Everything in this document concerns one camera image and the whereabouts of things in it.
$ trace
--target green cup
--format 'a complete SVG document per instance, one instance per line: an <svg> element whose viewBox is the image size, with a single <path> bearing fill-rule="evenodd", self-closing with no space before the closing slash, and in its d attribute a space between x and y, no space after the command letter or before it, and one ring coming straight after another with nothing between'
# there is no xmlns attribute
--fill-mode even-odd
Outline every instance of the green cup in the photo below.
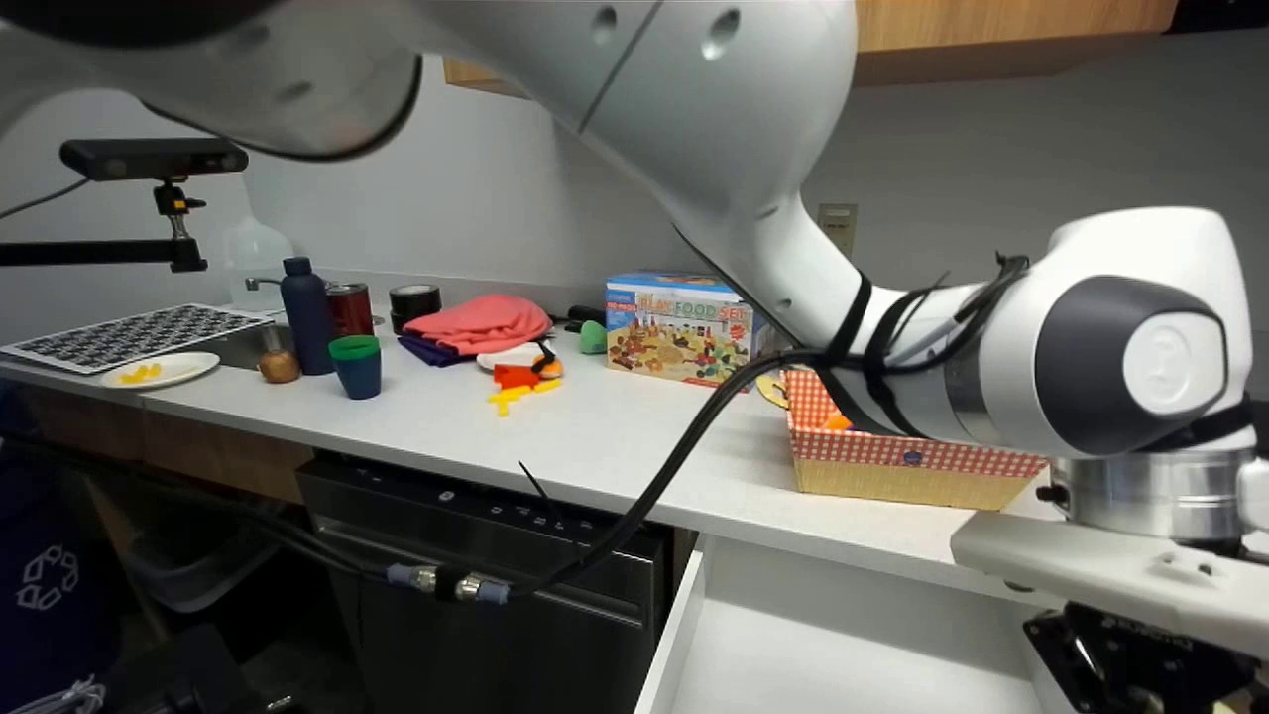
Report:
<svg viewBox="0 0 1269 714"><path fill-rule="evenodd" d="M331 340L331 359L350 402L369 402L380 392L385 359L380 359L380 340L373 334L344 334Z"/></svg>

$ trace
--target white countertop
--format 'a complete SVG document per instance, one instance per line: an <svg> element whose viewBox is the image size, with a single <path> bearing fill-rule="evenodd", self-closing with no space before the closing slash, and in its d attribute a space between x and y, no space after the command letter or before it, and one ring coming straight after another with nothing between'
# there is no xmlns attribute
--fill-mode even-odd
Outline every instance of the white countertop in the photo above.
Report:
<svg viewBox="0 0 1269 714"><path fill-rule="evenodd" d="M0 359L0 378L517 492L529 492L525 460L549 496L622 510L708 390L606 370L599 357L581 357L570 340L560 334L564 385L512 403L512 418L487 403L494 378L476 365L434 370L393 337L385 337L385 392L373 402L350 402L339 378L265 385L250 370L216 370L155 392L104 392L11 359ZM655 518L955 592L1008 595L996 579L951 563L948 541L970 510L792 492L787 414L761 398L740 398L722 414Z"/></svg>

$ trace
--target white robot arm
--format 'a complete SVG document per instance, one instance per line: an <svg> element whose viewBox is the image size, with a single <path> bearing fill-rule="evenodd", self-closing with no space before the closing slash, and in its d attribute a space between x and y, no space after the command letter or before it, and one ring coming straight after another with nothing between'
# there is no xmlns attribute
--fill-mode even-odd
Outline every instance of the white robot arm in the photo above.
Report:
<svg viewBox="0 0 1269 714"><path fill-rule="evenodd" d="M1062 225L996 283L882 288L800 182L852 83L852 0L0 0L75 79L294 160L393 137L420 51L487 65L646 188L878 432L1059 457L1075 523L1239 543L1248 304L1209 210Z"/></svg>

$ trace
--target wicker basket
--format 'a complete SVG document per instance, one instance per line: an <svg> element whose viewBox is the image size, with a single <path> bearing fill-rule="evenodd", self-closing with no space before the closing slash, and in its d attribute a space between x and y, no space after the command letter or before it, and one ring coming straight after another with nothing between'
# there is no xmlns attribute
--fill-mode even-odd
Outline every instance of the wicker basket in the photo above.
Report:
<svg viewBox="0 0 1269 714"><path fill-rule="evenodd" d="M1046 463L1022 451L843 432L828 423L836 403L818 373L792 370L787 390L798 492L999 510Z"/></svg>

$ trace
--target blue bottle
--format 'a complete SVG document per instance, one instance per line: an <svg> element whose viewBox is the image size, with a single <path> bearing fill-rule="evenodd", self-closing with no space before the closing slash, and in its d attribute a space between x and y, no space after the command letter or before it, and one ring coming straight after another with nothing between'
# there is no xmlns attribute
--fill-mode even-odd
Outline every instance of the blue bottle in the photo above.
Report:
<svg viewBox="0 0 1269 714"><path fill-rule="evenodd" d="M294 337L294 357L302 373L334 373L326 345L334 340L326 283L315 273L309 256L287 256L284 304Z"/></svg>

